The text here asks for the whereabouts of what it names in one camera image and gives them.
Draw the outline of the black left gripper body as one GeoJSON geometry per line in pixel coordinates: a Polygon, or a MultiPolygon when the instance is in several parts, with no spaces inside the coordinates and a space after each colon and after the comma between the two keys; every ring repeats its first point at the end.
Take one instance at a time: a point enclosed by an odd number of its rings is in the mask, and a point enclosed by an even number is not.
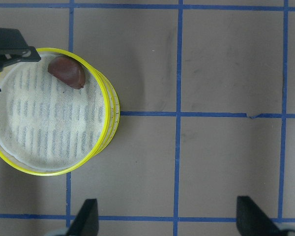
{"type": "Polygon", "coordinates": [[[31,56],[31,49],[17,29],[0,28],[0,72],[31,56]]]}

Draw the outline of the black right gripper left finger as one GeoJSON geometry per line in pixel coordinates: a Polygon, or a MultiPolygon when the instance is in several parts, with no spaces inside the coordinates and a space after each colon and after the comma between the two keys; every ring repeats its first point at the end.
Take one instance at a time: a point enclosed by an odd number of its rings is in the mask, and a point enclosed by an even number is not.
{"type": "Polygon", "coordinates": [[[68,236],[96,236],[99,232],[97,199],[86,199],[67,231],[68,236]]]}

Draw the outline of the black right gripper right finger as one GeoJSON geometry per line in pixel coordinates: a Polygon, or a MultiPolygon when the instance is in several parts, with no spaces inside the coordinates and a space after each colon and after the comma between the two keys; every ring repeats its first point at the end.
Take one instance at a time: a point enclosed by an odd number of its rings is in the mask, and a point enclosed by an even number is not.
{"type": "Polygon", "coordinates": [[[236,228],[241,236],[280,236],[280,229],[249,196],[236,199],[236,228]]]}

